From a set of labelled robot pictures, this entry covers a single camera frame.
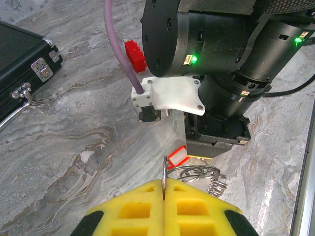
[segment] black cable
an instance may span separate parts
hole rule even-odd
[[[310,85],[312,82],[314,82],[314,80],[315,80],[315,74],[309,80],[307,80],[304,84],[302,84],[301,86],[295,89],[292,89],[289,91],[283,91],[283,92],[267,92],[267,93],[264,93],[262,97],[282,97],[282,96],[291,95],[291,94],[301,91],[302,89]]]
[[[312,46],[315,45],[315,37],[309,38],[303,43],[303,46]]]

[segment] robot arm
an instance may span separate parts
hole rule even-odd
[[[192,104],[204,114],[182,109],[190,155],[204,149],[213,157],[251,139],[243,114],[315,32],[314,7],[315,0],[146,1],[142,39],[150,71],[165,85],[187,76],[201,83],[200,101]],[[229,147],[209,151],[220,143]]]

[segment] green led light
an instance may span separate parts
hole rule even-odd
[[[296,42],[296,43],[302,43],[302,42],[303,42],[303,40],[302,40],[302,39],[300,39],[300,38],[296,38],[296,39],[295,39],[295,42]]]
[[[196,56],[193,56],[193,57],[191,58],[191,63],[192,63],[192,64],[195,64],[195,63],[197,62],[197,60],[198,60],[198,58],[197,58]]]

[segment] marble floor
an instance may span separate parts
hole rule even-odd
[[[121,44],[140,43],[145,1],[113,2]],[[53,39],[65,63],[0,133],[0,236],[70,235],[91,207],[161,178],[162,157],[185,143],[181,112],[139,124],[102,6],[102,0],[51,0],[16,23]],[[294,88],[314,71],[315,48],[305,47],[278,75],[274,91]],[[212,161],[227,175],[222,199],[241,208],[261,236],[289,233],[314,95],[311,85],[259,100],[246,113],[252,141]]]

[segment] coiled wire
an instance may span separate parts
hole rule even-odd
[[[220,169],[208,165],[184,165],[175,167],[167,172],[167,175],[180,171],[178,180],[183,182],[193,182],[198,179],[206,178],[210,180],[207,193],[214,197],[221,197],[227,189],[227,184],[219,181],[219,178],[226,178],[225,175],[220,174]]]

